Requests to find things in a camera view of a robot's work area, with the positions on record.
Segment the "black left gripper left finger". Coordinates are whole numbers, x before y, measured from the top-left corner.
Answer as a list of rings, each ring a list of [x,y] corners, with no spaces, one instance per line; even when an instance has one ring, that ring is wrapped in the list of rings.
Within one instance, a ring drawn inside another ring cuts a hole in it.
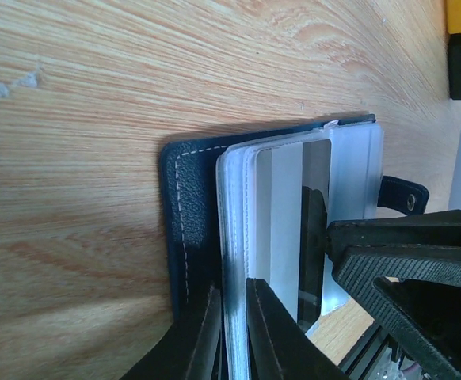
[[[188,305],[160,341],[123,379],[220,379],[222,307],[210,286]]]

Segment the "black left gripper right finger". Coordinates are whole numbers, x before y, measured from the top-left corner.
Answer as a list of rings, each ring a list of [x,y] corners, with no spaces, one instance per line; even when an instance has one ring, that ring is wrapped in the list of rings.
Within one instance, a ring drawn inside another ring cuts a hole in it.
[[[303,334],[263,279],[246,281],[253,379],[346,379]]]

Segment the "blue leather card holder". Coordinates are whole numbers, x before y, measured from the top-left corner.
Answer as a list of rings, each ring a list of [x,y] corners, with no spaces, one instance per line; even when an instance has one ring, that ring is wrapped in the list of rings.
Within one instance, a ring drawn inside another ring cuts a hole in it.
[[[385,207],[425,211],[429,191],[383,173],[372,115],[172,142],[159,171],[173,314],[213,284],[223,296],[221,379],[251,376],[246,281],[263,279],[303,333],[349,300],[333,280],[326,226]]]

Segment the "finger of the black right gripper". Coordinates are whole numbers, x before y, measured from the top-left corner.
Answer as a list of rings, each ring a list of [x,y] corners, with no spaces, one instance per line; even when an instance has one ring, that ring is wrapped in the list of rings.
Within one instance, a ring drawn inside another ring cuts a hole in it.
[[[461,247],[461,210],[399,218],[336,221],[326,230],[326,251],[347,246],[442,245]]]
[[[333,278],[433,379],[461,379],[461,247],[331,249]]]

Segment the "black magnetic stripe card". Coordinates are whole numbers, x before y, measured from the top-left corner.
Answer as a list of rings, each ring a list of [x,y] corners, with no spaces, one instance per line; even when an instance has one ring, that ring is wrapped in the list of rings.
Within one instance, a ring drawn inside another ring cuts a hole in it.
[[[263,279],[291,317],[309,330],[321,313],[331,142],[260,150],[253,170],[247,275]]]

